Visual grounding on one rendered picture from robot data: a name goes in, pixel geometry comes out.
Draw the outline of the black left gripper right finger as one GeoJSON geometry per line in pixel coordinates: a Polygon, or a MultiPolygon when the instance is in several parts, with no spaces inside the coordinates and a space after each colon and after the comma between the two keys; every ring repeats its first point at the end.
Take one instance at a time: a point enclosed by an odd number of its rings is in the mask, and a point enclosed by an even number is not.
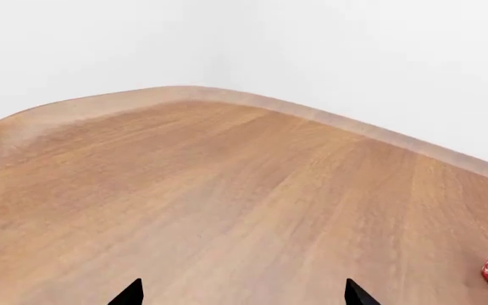
{"type": "Polygon", "coordinates": [[[345,286],[345,302],[346,305],[374,305],[374,298],[353,279],[347,279],[345,286]]]}

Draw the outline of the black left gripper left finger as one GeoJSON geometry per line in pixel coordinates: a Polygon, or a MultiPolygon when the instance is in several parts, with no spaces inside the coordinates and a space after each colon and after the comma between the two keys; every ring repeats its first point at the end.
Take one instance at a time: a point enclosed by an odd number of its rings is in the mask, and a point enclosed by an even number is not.
{"type": "Polygon", "coordinates": [[[142,305],[143,286],[141,279],[135,279],[120,294],[118,294],[108,305],[142,305]]]}

